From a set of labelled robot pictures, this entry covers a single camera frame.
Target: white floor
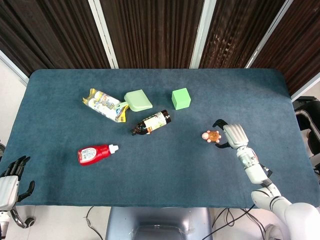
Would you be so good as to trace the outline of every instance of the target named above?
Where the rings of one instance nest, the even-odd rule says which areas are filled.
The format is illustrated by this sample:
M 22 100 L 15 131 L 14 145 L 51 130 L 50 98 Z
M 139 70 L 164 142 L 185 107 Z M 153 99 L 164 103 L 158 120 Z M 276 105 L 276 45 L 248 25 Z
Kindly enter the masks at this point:
M 14 123 L 25 87 L 18 81 L 18 77 L 3 62 L 0 61 L 0 139 L 6 144 Z M 22 229 L 11 219 L 7 231 L 7 240 L 99 240 L 98 235 L 87 226 L 84 218 L 89 206 L 18 206 L 20 216 L 35 217 L 35 224 L 31 228 Z M 217 216 L 222 208 L 211 208 L 212 218 Z M 240 209 L 231 209 L 235 217 L 242 214 Z M 106 236 L 106 229 L 110 207 L 94 207 L 89 219 L 102 235 Z M 266 227 L 269 224 L 279 225 L 284 239 L 289 240 L 287 227 L 271 212 L 253 209 L 251 212 Z M 224 225 L 224 214 L 216 222 L 215 228 Z M 215 240 L 261 240 L 261 233 L 246 216 L 235 222 L 233 227 L 225 227 L 214 234 Z
M 23 219 L 34 216 L 35 224 L 27 229 L 18 227 L 10 221 L 6 240 L 99 240 L 98 235 L 87 226 L 84 218 L 89 206 L 18 206 L 18 212 Z M 103 239 L 106 236 L 110 207 L 94 207 L 89 214 L 91 225 L 98 230 Z M 211 208 L 212 218 L 217 216 L 223 208 Z M 276 224 L 281 227 L 284 239 L 289 240 L 287 227 L 272 213 L 262 209 L 251 210 L 256 218 L 266 227 Z M 231 209 L 234 217 L 243 212 L 240 209 Z M 225 224 L 225 215 L 218 219 L 215 228 Z M 215 240 L 261 240 L 261 233 L 246 216 L 235 222 L 233 227 L 225 227 L 214 234 Z

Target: black cable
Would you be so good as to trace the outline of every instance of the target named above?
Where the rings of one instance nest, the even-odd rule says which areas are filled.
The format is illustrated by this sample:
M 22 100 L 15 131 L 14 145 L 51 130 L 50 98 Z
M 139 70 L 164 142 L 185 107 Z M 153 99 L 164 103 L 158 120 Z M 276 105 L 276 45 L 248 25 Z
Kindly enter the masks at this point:
M 247 214 L 251 209 L 253 209 L 253 208 L 254 208 L 254 206 L 255 206 L 255 204 L 253 204 L 253 205 L 249 208 L 249 210 L 248 210 L 248 211 L 246 211 L 244 214 L 242 214 L 242 215 L 238 216 L 238 217 L 237 217 L 237 218 L 235 218 L 234 220 L 232 220 L 232 221 L 228 222 L 227 224 L 225 224 L 225 225 L 223 225 L 223 226 L 219 227 L 218 229 L 216 229 L 216 230 L 212 231 L 211 233 L 209 233 L 207 236 L 205 236 L 205 237 L 204 237 L 204 238 L 202 238 L 201 240 L 205 240 L 207 237 L 211 236 L 212 234 L 214 234 L 215 232 L 219 231 L 220 229 L 223 229 L 224 227 L 228 226 L 229 224 L 234 223 L 234 222 L 235 222 L 235 221 L 237 221 L 238 219 L 242 218 L 242 217 L 243 217 L 244 215 L 246 215 L 246 214 Z
M 219 213 L 219 215 L 216 217 L 216 219 L 213 221 L 213 223 L 212 223 L 212 226 L 211 226 L 211 228 L 213 228 L 214 227 L 214 225 L 215 225 L 215 223 L 216 223 L 216 221 L 218 220 L 218 218 L 221 216 L 221 214 L 225 211 L 225 210 L 227 210 L 228 208 L 226 207 L 225 209 L 223 209 L 220 213 Z
M 235 217 L 234 217 L 234 215 L 232 214 L 232 212 L 230 211 L 230 208 L 226 207 L 225 209 L 223 209 L 223 210 L 219 213 L 219 215 L 218 215 L 218 216 L 216 217 L 216 219 L 213 221 L 211 228 L 214 227 L 214 225 L 215 225 L 215 223 L 217 222 L 218 218 L 221 216 L 221 214 L 222 214 L 225 210 L 227 210 L 226 215 L 225 215 L 225 220 L 224 220 L 225 223 L 228 224 L 229 227 L 233 227 L 233 226 L 235 225 L 235 223 L 234 223 L 233 221 L 230 221 L 230 222 L 228 221 L 228 218 L 229 218 L 228 216 L 229 216 L 229 215 L 231 216 L 232 220 L 235 220 Z
M 231 215 L 232 221 L 228 222 L 228 215 Z M 226 216 L 225 216 L 225 223 L 228 224 L 229 227 L 233 227 L 235 225 L 235 222 L 233 221 L 235 220 L 234 215 L 232 214 L 232 212 L 230 211 L 230 208 L 228 208 L 228 211 L 226 212 Z
M 90 220 L 89 220 L 89 218 L 88 218 L 89 213 L 90 213 L 90 211 L 91 211 L 91 209 L 92 209 L 93 207 L 94 207 L 94 206 L 90 207 L 89 211 L 87 212 L 87 214 L 86 214 L 86 216 L 85 216 L 86 224 L 88 224 L 88 227 L 91 228 L 93 231 L 95 231 L 95 233 L 99 235 L 100 239 L 103 240 L 101 234 L 100 234 L 93 226 L 91 226 L 91 222 L 90 222 Z
M 262 239 L 265 240 L 265 233 L 266 233 L 266 230 L 265 230 L 265 227 L 264 225 L 255 217 L 253 216 L 252 214 L 250 213 L 247 213 L 246 215 L 252 222 L 254 222 L 260 229 L 260 232 L 261 232 L 261 236 L 262 236 Z
M 263 231 L 266 232 L 266 229 L 265 229 L 264 225 L 263 225 L 254 215 L 252 215 L 251 213 L 248 213 L 248 215 L 249 215 L 254 221 L 256 221 L 257 223 L 259 223 L 259 224 L 261 225 Z

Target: plastic packaging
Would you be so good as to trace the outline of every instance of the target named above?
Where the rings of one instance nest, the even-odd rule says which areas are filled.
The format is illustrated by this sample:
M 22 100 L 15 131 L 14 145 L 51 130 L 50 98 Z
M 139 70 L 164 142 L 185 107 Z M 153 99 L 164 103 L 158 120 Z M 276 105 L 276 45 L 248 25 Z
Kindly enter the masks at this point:
M 128 105 L 116 109 L 115 105 L 118 105 L 121 102 L 114 97 L 91 88 L 89 96 L 87 98 L 83 97 L 82 99 L 82 102 L 85 105 L 106 116 L 108 119 L 111 119 L 116 123 L 126 122 L 126 110 L 128 109 Z
M 146 119 L 143 119 L 139 122 L 135 128 L 131 131 L 132 135 L 145 135 L 151 133 L 153 130 L 156 130 L 160 127 L 171 122 L 170 115 L 167 110 L 162 110 L 156 114 L 153 114 Z
M 114 154 L 118 149 L 119 147 L 113 144 L 85 147 L 78 150 L 78 162 L 82 166 L 94 164 Z

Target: snack bag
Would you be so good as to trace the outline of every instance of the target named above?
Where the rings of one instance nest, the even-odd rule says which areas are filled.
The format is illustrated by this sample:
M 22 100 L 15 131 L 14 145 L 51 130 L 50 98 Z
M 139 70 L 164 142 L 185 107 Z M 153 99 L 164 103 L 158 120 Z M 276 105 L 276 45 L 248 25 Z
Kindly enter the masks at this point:
M 108 119 L 111 119 L 116 123 L 126 122 L 126 110 L 129 105 L 115 109 L 114 106 L 121 102 L 114 97 L 91 88 L 89 96 L 87 98 L 83 97 L 82 99 L 82 102 L 85 105 L 106 116 Z

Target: brown plastic bottle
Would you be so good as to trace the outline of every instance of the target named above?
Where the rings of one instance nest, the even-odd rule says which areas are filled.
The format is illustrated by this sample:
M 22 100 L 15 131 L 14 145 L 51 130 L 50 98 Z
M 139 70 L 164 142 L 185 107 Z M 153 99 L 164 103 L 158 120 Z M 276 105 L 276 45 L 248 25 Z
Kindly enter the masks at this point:
M 132 135 L 145 135 L 151 133 L 160 127 L 171 122 L 170 115 L 167 110 L 162 110 L 152 116 L 143 119 L 141 122 L 137 123 L 135 128 L 131 130 Z

